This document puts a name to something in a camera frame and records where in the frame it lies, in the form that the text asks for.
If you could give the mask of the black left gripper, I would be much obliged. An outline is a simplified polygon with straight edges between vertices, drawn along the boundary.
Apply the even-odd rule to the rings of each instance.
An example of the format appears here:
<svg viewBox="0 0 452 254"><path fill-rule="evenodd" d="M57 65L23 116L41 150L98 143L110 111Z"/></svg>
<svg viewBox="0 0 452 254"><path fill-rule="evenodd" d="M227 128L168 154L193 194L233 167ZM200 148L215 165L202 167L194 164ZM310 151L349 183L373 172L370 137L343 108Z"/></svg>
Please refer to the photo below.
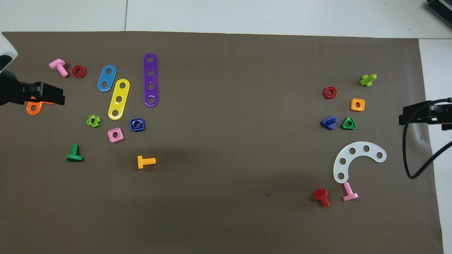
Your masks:
<svg viewBox="0 0 452 254"><path fill-rule="evenodd" d="M34 84L19 82L11 71L3 71L0 75L0 105L16 103L23 105L30 101L35 90L35 98L40 102L65 105L64 90L44 82Z"/></svg>

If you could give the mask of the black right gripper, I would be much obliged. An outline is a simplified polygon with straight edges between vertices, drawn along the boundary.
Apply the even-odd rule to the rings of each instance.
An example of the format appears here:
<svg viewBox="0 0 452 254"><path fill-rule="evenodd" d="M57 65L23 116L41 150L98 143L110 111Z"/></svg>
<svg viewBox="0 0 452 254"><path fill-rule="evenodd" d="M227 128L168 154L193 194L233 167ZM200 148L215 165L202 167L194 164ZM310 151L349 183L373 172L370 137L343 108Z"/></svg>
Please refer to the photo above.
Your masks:
<svg viewBox="0 0 452 254"><path fill-rule="evenodd" d="M452 129L452 103L451 100L439 100L434 104L424 101L409 106L404 106L399 116L399 125L407 123L428 123L435 119L436 124L441 125L442 130Z"/></svg>

